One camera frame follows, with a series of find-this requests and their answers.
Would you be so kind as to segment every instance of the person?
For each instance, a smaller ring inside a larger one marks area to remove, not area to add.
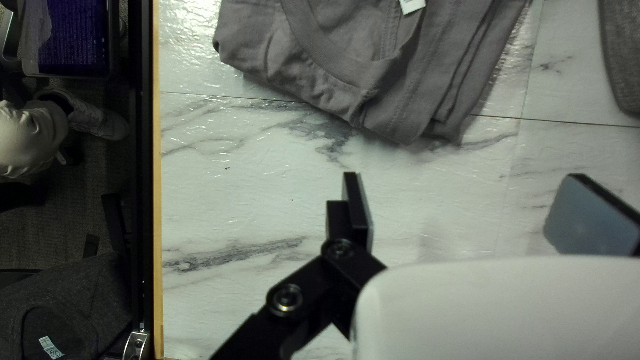
[[[47,169],[69,128],[114,141],[129,134],[118,113],[98,109],[63,88],[44,88],[20,110],[0,101],[0,176]]]

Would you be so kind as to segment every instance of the laptop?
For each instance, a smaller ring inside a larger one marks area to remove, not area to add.
[[[118,62],[114,0],[30,0],[22,9],[22,69],[27,76],[111,78]]]

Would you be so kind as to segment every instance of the white pants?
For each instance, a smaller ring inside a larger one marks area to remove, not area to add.
[[[0,176],[48,168],[68,128],[67,115],[52,101],[32,100],[21,110],[0,101]]]

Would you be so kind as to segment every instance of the laptop screen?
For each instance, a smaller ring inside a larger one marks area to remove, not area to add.
[[[47,0],[47,5],[51,37],[38,50],[38,73],[107,76],[107,1]]]

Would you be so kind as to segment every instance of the marble tile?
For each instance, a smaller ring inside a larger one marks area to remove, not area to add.
[[[299,101],[220,62],[213,49],[221,0],[160,0],[160,90]]]
[[[640,209],[640,129],[522,120],[496,255],[557,254],[542,227],[560,182],[574,172]]]
[[[640,126],[616,106],[602,47],[598,2],[546,0],[523,117]]]
[[[404,147],[298,102],[162,96],[165,355],[203,359],[319,254],[324,203],[362,174],[388,266],[491,256],[519,120]],[[349,359],[329,328],[295,359]]]
[[[533,0],[525,7],[473,114],[522,117],[543,3]]]
[[[160,89],[180,94],[301,101],[220,62],[211,44],[221,0],[160,0]],[[540,9],[533,0],[509,39],[476,115],[520,117]]]

